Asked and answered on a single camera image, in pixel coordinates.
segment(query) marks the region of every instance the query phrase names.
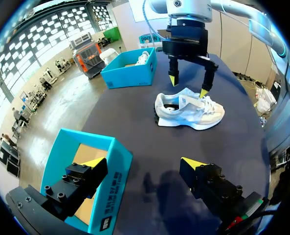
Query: window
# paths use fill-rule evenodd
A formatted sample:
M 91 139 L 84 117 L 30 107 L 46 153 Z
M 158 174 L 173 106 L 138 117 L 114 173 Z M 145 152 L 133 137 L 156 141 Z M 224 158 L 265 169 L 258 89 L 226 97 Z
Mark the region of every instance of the window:
M 103 6 L 93 6 L 93 17 L 99 25 L 100 30 L 105 30 L 112 27 L 108 11 Z M 83 13 L 82 17 L 87 17 L 87 13 Z
M 94 33 L 84 7 L 74 7 L 43 17 L 22 30 L 0 53 L 0 71 L 12 95 L 42 65 L 69 46 L 70 40 L 86 32 Z M 0 94 L 0 106 L 5 103 Z

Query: cardboard box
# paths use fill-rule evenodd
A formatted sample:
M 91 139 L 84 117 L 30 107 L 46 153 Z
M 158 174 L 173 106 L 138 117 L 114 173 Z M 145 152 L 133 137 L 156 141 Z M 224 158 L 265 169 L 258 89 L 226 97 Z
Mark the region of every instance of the cardboard box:
M 44 187 L 61 180 L 66 173 L 65 168 L 73 162 L 87 163 L 104 156 L 108 174 L 94 198 L 86 199 L 75 216 L 65 220 L 67 224 L 94 235 L 113 233 L 133 158 L 116 138 L 61 129 L 48 157 L 41 185 L 41 194 L 45 195 Z
M 131 66 L 144 51 L 149 58 L 144 65 Z M 109 89 L 121 87 L 148 86 L 156 72 L 156 51 L 154 48 L 126 51 L 119 54 L 102 71 L 101 75 Z

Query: shoe sole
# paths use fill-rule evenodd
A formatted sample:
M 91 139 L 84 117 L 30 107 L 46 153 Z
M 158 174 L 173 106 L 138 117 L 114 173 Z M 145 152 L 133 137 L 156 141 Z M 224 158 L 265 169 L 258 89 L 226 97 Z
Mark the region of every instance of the shoe sole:
M 188 121 L 174 121 L 174 120 L 159 118 L 159 116 L 156 114 L 155 108 L 154 108 L 154 112 L 155 112 L 155 122 L 158 126 L 175 127 L 175 126 L 184 125 L 184 126 L 190 126 L 191 128 L 193 128 L 197 131 L 209 129 L 209 128 L 219 124 L 220 121 L 223 119 L 223 117 L 222 117 L 220 120 L 218 120 L 212 124 L 200 125 L 200 124 L 196 124 L 196 123 L 192 123 L 192 122 L 188 122 Z

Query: workbench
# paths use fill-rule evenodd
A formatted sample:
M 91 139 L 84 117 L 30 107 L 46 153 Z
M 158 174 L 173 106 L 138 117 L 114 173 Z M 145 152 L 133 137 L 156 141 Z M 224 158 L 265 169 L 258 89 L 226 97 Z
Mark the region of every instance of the workbench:
M 118 139 L 133 162 L 113 234 L 214 234 L 220 220 L 201 199 L 195 200 L 180 177 L 181 157 L 215 163 L 243 196 L 268 195 L 269 159 L 265 135 L 255 109 L 236 76 L 216 55 L 219 65 L 211 99 L 224 106 L 225 116 L 211 129 L 159 127 L 154 102 L 158 93 L 176 94 L 185 87 L 199 92 L 202 66 L 178 61 L 179 85 L 168 75 L 169 59 L 157 53 L 153 84 L 105 90 L 83 131 Z

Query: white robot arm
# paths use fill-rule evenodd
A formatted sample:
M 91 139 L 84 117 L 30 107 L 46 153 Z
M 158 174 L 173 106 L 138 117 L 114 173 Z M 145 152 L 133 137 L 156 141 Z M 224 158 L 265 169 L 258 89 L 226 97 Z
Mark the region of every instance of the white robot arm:
M 231 0 L 148 0 L 157 13 L 168 14 L 176 20 L 212 21 L 212 9 L 249 19 L 249 32 L 270 46 L 284 58 L 287 54 L 284 42 L 271 31 L 271 22 L 259 10 Z

